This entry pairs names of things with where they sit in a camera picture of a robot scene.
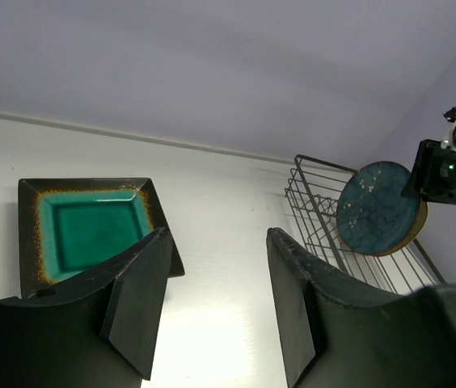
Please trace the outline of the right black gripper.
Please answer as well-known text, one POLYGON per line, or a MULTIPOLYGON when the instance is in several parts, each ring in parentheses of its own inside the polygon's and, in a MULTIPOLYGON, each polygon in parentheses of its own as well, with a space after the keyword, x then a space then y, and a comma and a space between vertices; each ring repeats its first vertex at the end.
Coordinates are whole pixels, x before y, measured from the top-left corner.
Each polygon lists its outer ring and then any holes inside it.
POLYGON ((438 141, 422 141, 401 195, 456 205, 456 150, 443 149, 438 141))

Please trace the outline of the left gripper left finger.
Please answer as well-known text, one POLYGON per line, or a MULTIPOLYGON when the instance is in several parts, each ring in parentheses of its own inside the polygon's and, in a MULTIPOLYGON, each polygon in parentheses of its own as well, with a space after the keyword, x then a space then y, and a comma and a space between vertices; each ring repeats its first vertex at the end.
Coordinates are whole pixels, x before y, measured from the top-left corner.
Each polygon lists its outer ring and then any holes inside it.
POLYGON ((150 378, 171 232, 30 297, 0 300, 0 387, 139 387, 150 378))

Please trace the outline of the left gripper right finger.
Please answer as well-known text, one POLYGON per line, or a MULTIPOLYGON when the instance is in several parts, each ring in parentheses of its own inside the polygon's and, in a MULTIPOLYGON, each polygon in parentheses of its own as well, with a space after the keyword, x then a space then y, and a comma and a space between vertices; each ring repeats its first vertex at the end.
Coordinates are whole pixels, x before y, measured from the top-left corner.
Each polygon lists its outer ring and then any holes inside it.
POLYGON ((288 386, 456 387, 456 285, 390 293, 279 228, 267 250, 288 386))

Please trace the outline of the dark patterned round plate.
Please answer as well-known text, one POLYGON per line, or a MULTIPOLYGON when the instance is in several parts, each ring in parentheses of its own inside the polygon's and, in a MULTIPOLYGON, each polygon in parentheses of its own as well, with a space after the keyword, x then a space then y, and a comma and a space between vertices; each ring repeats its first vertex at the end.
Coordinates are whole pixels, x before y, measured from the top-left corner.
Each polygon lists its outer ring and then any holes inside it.
POLYGON ((399 243, 411 229, 419 198, 401 195, 410 171, 397 162, 374 162, 344 186, 336 208, 340 240, 351 251, 377 256, 399 243))

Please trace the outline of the teal square plate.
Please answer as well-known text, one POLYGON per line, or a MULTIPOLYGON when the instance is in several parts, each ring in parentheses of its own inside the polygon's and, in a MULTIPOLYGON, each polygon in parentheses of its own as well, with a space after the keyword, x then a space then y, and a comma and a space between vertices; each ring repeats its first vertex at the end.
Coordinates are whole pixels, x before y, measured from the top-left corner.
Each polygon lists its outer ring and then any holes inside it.
POLYGON ((22 297, 169 226, 149 178, 20 179, 18 225, 22 297))

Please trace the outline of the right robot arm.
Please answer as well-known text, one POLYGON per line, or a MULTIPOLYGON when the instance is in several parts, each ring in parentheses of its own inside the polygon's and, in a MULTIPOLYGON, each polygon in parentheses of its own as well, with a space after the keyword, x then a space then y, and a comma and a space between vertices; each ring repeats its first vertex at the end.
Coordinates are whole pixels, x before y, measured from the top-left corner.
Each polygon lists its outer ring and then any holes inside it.
POLYGON ((420 142, 402 196, 456 205, 456 106, 444 117, 450 126, 446 135, 440 141, 420 142))

